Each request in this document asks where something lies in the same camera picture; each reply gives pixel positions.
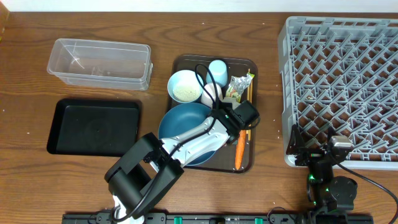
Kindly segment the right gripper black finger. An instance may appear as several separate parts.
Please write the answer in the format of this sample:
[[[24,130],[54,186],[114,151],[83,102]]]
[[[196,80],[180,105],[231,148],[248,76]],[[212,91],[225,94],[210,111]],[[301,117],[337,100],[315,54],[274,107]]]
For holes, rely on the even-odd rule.
[[[326,145],[327,149],[332,149],[335,146],[335,144],[337,142],[337,138],[336,138],[337,136],[338,135],[337,135],[336,131],[334,130],[334,128],[332,126],[330,126],[328,128],[328,133],[327,133],[327,145]]]
[[[286,149],[287,155],[298,155],[305,150],[305,142],[296,124],[292,126],[290,140]]]

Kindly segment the orange carrot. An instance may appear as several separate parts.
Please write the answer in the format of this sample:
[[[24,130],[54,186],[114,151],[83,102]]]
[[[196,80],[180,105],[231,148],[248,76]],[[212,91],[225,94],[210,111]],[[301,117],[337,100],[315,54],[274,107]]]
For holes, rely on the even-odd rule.
[[[240,169],[243,161],[244,148],[246,144],[246,130],[239,132],[238,143],[236,145],[236,155],[235,155],[235,169]]]

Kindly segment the large dark blue bowl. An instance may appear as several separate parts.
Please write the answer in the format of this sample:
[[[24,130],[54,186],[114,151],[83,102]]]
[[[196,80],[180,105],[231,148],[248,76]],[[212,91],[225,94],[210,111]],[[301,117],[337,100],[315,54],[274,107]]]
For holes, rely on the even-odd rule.
[[[173,107],[163,117],[159,126],[159,139],[183,134],[206,120],[211,109],[200,103],[185,103]]]

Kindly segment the light blue small bowl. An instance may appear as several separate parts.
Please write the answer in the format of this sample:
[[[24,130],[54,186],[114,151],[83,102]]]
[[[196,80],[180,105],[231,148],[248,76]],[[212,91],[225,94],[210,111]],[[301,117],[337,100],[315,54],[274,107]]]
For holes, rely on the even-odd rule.
[[[198,100],[203,93],[204,82],[192,70],[180,70],[169,79],[167,90],[169,96],[178,103],[191,103]]]

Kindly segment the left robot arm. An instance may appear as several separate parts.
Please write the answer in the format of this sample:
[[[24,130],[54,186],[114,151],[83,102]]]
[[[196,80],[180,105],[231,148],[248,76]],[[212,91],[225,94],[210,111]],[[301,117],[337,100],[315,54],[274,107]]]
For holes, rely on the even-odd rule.
[[[236,109],[212,110],[198,126],[182,134],[158,139],[141,137],[105,174],[116,205],[114,223],[138,220],[152,209],[184,173],[184,167],[207,152],[238,139],[259,116],[250,103]]]

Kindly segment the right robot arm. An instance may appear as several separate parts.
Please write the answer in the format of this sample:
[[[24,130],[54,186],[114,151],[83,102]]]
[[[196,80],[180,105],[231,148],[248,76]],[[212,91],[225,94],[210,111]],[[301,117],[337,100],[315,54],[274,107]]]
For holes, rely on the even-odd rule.
[[[345,176],[335,176],[333,166],[341,164],[352,150],[346,136],[328,128],[328,142],[316,149],[305,146],[296,125],[292,126],[286,154],[295,165],[308,167],[307,197],[315,208],[296,217],[295,223],[348,223],[347,212],[354,209],[358,184]]]

